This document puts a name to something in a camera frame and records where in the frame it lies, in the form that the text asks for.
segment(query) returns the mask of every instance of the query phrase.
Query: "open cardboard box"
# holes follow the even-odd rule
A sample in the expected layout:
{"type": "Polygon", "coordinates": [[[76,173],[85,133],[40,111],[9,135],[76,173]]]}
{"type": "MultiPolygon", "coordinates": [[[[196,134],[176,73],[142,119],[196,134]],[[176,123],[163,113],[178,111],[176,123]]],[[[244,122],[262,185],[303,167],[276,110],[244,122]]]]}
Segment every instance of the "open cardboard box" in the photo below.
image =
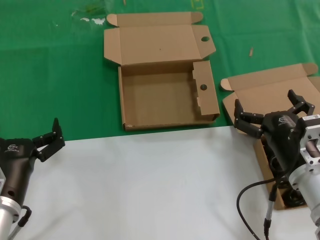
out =
{"type": "MultiPolygon", "coordinates": [[[[236,99],[239,99],[244,111],[249,113],[265,115],[285,111],[292,107],[288,99],[288,91],[292,89],[297,95],[303,96],[307,102],[315,106],[314,114],[320,114],[320,77],[309,76],[317,71],[318,66],[314,63],[300,63],[228,77],[221,81],[221,87],[233,93],[223,99],[223,105],[232,122],[235,120],[236,99]]],[[[264,138],[255,142],[254,151],[263,178],[268,180],[274,176],[269,168],[263,141],[264,138]]],[[[269,192],[272,186],[273,183],[266,185],[269,192]]],[[[274,205],[276,210],[288,209],[281,197],[282,193],[282,190],[277,190],[274,205]]]]}
{"type": "MultiPolygon", "coordinates": [[[[262,139],[258,139],[253,147],[254,147],[254,151],[255,151],[255,155],[256,158],[258,160],[262,175],[264,180],[268,180],[268,179],[273,179],[274,175],[272,173],[272,171],[269,168],[269,162],[267,159],[267,155],[265,153],[264,150],[264,145],[267,144],[267,141],[262,138],[262,139]]],[[[271,192],[272,186],[274,185],[275,182],[270,182],[266,184],[266,188],[268,190],[268,193],[271,192]]],[[[307,205],[303,205],[303,206],[297,206],[297,207],[288,207],[285,205],[284,200],[282,198],[282,194],[285,192],[285,189],[278,189],[276,192],[276,200],[274,203],[274,209],[275,210],[286,210],[286,209],[300,209],[300,208],[305,208],[307,205]]]]}
{"type": "Polygon", "coordinates": [[[109,14],[104,57],[118,67],[125,130],[211,124],[219,116],[201,12],[109,14]]]}

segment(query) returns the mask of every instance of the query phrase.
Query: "black cable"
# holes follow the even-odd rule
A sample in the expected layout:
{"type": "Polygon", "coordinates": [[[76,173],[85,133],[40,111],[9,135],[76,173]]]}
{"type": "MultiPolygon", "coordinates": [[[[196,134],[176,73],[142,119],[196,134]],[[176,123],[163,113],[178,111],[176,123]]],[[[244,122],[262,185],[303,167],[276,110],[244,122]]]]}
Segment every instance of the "black cable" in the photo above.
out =
{"type": "Polygon", "coordinates": [[[29,218],[30,218],[30,216],[32,214],[32,211],[31,211],[30,207],[22,206],[22,209],[25,209],[26,212],[25,212],[24,216],[18,222],[18,226],[20,228],[22,228],[22,227],[24,227],[26,225],[26,223],[28,222],[28,220],[29,220],[29,218]]]}
{"type": "Polygon", "coordinates": [[[243,216],[243,214],[242,214],[242,212],[240,210],[240,198],[244,194],[245,191],[247,191],[248,189],[253,188],[255,186],[259,186],[259,185],[263,185],[263,184],[269,184],[269,183],[272,183],[274,181],[277,184],[277,180],[279,180],[280,178],[285,176],[287,173],[289,173],[295,167],[295,165],[298,162],[299,156],[300,156],[299,153],[300,153],[300,150],[298,151],[297,157],[294,159],[292,166],[288,167],[288,169],[286,171],[282,172],[281,176],[278,176],[277,178],[272,178],[272,179],[269,179],[269,180],[263,180],[263,181],[258,181],[256,183],[252,183],[252,184],[246,186],[244,189],[242,189],[241,192],[239,193],[238,197],[236,198],[236,209],[238,210],[240,218],[242,219],[244,225],[247,227],[247,229],[250,231],[250,233],[254,236],[254,238],[256,240],[261,240],[261,239],[255,234],[255,232],[252,230],[252,228],[247,223],[245,217],[243,216]]]}

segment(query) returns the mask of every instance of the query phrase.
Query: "small debris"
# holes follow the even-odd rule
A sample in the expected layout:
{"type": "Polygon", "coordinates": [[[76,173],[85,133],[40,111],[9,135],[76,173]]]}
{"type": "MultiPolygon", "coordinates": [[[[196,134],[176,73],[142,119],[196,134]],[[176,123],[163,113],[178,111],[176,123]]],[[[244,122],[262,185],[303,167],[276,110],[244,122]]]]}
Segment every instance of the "small debris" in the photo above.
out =
{"type": "Polygon", "coordinates": [[[106,18],[92,18],[91,20],[93,20],[95,24],[102,25],[104,24],[106,18]]]}
{"type": "Polygon", "coordinates": [[[253,48],[253,47],[251,47],[251,49],[250,49],[250,53],[249,53],[249,57],[252,57],[252,56],[253,56],[253,54],[254,54],[254,48],[253,48]]]}
{"type": "Polygon", "coordinates": [[[83,17],[83,18],[81,18],[80,20],[85,20],[86,22],[89,22],[89,21],[90,21],[90,19],[89,19],[89,18],[86,18],[86,17],[83,17]]]}

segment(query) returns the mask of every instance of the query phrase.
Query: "box lid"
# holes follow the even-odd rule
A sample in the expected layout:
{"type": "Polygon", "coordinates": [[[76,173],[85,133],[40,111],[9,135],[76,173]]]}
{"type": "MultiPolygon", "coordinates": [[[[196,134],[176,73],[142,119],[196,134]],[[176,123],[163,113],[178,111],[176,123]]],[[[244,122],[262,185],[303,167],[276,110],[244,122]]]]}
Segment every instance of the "box lid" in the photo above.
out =
{"type": "Polygon", "coordinates": [[[225,78],[221,87],[234,92],[223,99],[223,105],[232,121],[236,99],[250,113],[285,111],[292,107],[287,97],[292,89],[315,105],[314,113],[320,114],[320,77],[309,76],[317,71],[314,63],[299,63],[225,78]]]}
{"type": "Polygon", "coordinates": [[[109,14],[104,57],[122,66],[198,61],[216,51],[201,12],[109,14]]]}

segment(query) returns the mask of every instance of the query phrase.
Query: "metal cylinder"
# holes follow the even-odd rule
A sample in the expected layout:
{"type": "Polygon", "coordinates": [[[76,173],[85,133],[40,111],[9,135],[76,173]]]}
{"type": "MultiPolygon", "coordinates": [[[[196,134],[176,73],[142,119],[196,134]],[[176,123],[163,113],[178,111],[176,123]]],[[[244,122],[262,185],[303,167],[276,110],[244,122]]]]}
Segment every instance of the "metal cylinder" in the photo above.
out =
{"type": "Polygon", "coordinates": [[[0,240],[7,240],[12,223],[19,219],[20,205],[12,199],[0,196],[0,240]]]}
{"type": "Polygon", "coordinates": [[[302,165],[289,177],[295,190],[301,192],[311,210],[311,218],[316,226],[320,226],[320,165],[302,165]]]}
{"type": "Polygon", "coordinates": [[[6,208],[0,208],[0,240],[7,240],[14,220],[12,213],[6,208]]]}

